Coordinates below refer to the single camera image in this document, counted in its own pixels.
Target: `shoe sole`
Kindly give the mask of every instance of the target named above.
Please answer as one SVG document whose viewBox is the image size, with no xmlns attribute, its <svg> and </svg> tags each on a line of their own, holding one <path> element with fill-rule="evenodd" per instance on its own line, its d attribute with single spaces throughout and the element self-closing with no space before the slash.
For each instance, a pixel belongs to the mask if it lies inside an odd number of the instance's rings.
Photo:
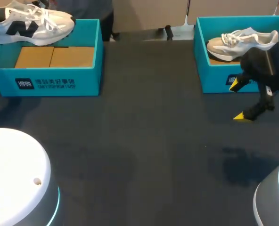
<svg viewBox="0 0 279 226">
<path fill-rule="evenodd" d="M 223 60 L 223 61 L 226 61 L 226 62 L 231 62 L 233 59 L 237 58 L 237 57 L 240 57 L 240 56 L 226 56 L 226 55 L 221 55 L 221 54 L 218 54 L 218 53 L 214 53 L 212 51 L 209 51 L 207 50 L 210 54 L 212 54 L 214 57 L 220 59 L 220 60 Z"/>
<path fill-rule="evenodd" d="M 20 35 L 0 35 L 0 44 L 9 44 L 18 41 L 27 41 L 36 46 L 46 46 L 62 40 L 63 38 L 67 37 L 72 31 L 73 29 L 68 33 L 64 33 L 60 36 L 53 37 L 50 39 L 33 39 L 33 38 L 20 36 Z"/>
</svg>

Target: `small hole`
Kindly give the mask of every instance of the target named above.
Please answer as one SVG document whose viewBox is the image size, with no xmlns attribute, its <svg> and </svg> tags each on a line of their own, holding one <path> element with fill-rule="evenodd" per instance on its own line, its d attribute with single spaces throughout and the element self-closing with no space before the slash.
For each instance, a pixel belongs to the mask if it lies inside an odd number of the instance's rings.
<svg viewBox="0 0 279 226">
<path fill-rule="evenodd" d="M 35 183 L 36 185 L 41 185 L 41 184 L 42 184 L 42 182 L 41 182 L 41 180 L 40 180 L 39 178 L 35 178 L 35 179 L 34 179 L 34 183 Z"/>
</svg>

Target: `round white cylinder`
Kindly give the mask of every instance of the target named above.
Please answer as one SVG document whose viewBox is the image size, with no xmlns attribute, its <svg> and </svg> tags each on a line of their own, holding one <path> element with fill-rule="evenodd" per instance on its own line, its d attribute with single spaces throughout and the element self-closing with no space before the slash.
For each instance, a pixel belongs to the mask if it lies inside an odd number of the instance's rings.
<svg viewBox="0 0 279 226">
<path fill-rule="evenodd" d="M 0 129 L 0 226 L 62 226 L 49 157 L 30 135 Z"/>
<path fill-rule="evenodd" d="M 279 226 L 279 166 L 258 185 L 253 210 L 258 226 Z"/>
</svg>

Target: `box logo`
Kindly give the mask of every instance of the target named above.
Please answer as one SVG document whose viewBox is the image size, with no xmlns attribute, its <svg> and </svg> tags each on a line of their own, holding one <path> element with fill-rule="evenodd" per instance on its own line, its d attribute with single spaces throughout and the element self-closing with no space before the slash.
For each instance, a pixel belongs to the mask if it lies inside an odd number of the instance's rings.
<svg viewBox="0 0 279 226">
<path fill-rule="evenodd" d="M 34 89 L 31 79 L 15 79 L 19 89 Z"/>
<path fill-rule="evenodd" d="M 236 76 L 233 75 L 233 74 L 230 74 L 230 75 L 228 76 L 228 79 L 226 80 L 225 85 L 227 85 L 227 86 L 232 85 L 233 82 L 235 81 L 235 79 L 236 79 Z"/>
</svg>

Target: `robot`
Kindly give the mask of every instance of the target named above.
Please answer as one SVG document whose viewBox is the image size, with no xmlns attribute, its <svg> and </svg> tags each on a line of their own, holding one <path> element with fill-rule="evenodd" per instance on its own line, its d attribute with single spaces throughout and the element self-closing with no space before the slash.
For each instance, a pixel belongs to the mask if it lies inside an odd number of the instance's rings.
<svg viewBox="0 0 279 226">
<path fill-rule="evenodd" d="M 234 75 L 236 79 L 230 91 L 238 92 L 250 81 L 258 84 L 260 99 L 257 104 L 247 108 L 234 119 L 237 121 L 255 121 L 266 110 L 275 109 L 273 98 L 279 91 L 279 42 L 270 50 L 251 48 L 240 61 L 243 72 Z"/>
</svg>

